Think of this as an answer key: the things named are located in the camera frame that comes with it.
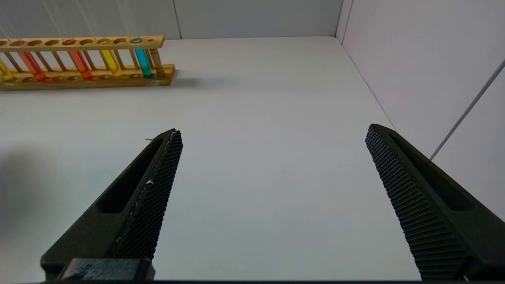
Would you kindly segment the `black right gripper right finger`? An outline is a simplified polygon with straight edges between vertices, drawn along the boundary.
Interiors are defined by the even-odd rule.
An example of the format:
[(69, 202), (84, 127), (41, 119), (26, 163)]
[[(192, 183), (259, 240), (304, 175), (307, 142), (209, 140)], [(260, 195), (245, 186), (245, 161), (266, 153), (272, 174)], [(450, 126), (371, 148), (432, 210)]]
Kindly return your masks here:
[(396, 131), (365, 144), (424, 282), (502, 282), (505, 224)]

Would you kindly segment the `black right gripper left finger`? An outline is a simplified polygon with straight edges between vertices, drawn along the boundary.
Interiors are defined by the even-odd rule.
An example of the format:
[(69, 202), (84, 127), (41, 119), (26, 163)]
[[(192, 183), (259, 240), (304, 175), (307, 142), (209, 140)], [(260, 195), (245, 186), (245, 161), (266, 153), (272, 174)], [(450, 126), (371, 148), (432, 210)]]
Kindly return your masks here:
[(180, 131), (155, 137), (42, 255), (45, 276), (74, 258), (152, 260), (182, 151)]

